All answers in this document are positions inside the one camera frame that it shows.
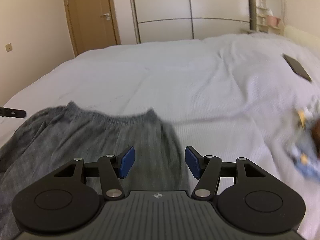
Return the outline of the blue striped folded garment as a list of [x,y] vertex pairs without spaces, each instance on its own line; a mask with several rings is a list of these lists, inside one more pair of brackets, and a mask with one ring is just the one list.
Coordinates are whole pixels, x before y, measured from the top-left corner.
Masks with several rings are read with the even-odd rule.
[[286,147],[287,155],[304,177],[319,181],[319,97],[297,114],[298,126]]

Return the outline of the brown wooden door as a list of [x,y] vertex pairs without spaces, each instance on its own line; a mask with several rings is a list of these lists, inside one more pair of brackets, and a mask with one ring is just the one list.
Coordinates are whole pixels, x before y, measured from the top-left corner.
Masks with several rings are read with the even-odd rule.
[[[74,55],[120,45],[114,0],[64,0]],[[110,13],[107,21],[100,17]]]

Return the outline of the round mirror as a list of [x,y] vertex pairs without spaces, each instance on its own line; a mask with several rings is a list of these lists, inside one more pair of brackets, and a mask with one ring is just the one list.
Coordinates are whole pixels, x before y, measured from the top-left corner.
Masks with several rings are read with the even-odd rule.
[[265,0],[267,7],[267,15],[283,19],[284,5],[283,0]]

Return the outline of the pink box on shelf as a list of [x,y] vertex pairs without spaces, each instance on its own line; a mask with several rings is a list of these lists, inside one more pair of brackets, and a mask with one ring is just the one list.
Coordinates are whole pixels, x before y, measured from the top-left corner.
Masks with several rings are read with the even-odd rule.
[[279,23],[280,23],[280,18],[272,15],[267,15],[266,16],[266,25],[272,28],[278,28]]

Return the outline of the black smartphone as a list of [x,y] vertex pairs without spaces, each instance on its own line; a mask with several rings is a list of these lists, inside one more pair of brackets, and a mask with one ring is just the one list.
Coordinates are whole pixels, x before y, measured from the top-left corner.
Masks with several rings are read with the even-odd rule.
[[309,82],[312,82],[312,79],[309,76],[309,74],[306,72],[306,70],[303,68],[303,66],[297,60],[295,60],[294,58],[292,58],[286,54],[283,54],[283,58],[296,75],[304,78],[305,80],[307,80]]

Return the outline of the wall switch plate middle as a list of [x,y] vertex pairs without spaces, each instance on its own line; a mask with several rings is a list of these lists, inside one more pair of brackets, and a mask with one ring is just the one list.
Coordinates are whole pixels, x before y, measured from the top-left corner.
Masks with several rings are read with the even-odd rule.
[[10,51],[12,51],[12,45],[9,43],[9,44],[6,44],[5,45],[5,49],[6,49],[6,52],[8,53],[8,52],[10,52]]

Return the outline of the white bed duvet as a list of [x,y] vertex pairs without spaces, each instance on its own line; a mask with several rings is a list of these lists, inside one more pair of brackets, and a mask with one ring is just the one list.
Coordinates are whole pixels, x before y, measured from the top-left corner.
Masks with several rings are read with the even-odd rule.
[[[312,82],[283,58],[297,60]],[[37,112],[75,103],[109,116],[152,109],[181,149],[224,161],[245,157],[298,192],[298,232],[319,239],[319,182],[304,177],[286,147],[297,112],[319,97],[319,53],[278,35],[223,35],[90,50],[56,67],[7,102],[27,118],[1,121],[1,147]]]

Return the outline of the grey plaid shorts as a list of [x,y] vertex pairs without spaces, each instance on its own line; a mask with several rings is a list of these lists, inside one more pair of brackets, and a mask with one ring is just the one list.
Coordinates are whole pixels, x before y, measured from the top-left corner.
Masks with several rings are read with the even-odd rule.
[[73,158],[95,162],[129,146],[136,159],[121,183],[125,191],[188,189],[177,135],[152,109],[140,115],[109,116],[70,102],[31,116],[1,147],[1,239],[19,233],[11,203],[22,189]]

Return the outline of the white wardrobe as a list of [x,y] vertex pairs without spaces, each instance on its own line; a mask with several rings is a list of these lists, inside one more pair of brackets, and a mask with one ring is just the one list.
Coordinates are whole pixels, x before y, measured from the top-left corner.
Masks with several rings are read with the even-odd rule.
[[251,27],[251,0],[131,0],[138,42],[202,40]]

